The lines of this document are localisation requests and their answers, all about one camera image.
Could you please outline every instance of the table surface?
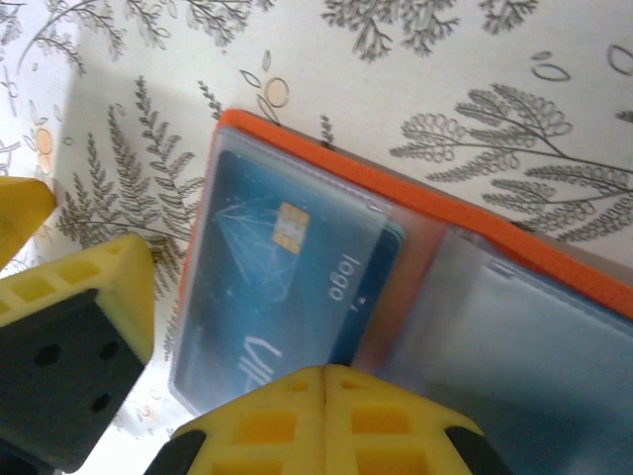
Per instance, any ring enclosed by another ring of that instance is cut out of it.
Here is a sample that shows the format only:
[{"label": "table surface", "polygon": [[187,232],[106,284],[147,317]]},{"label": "table surface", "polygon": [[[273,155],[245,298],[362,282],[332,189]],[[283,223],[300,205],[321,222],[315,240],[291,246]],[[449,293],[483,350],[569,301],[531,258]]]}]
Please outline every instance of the table surface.
[{"label": "table surface", "polygon": [[633,2],[0,0],[0,174],[59,207],[3,275],[125,232],[156,351],[80,474],[142,473],[214,126],[240,108],[633,266]]}]

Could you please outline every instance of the orange border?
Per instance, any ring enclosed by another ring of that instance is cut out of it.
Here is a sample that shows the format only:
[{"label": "orange border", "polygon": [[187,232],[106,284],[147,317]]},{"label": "orange border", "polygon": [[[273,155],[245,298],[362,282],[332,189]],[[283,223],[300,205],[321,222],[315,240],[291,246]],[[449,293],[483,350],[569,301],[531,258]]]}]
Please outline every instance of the orange border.
[{"label": "orange border", "polygon": [[633,288],[574,260],[492,213],[372,168],[243,111],[227,110],[218,128],[226,126],[300,157],[396,204],[478,233],[524,265],[542,271],[633,321]]}]

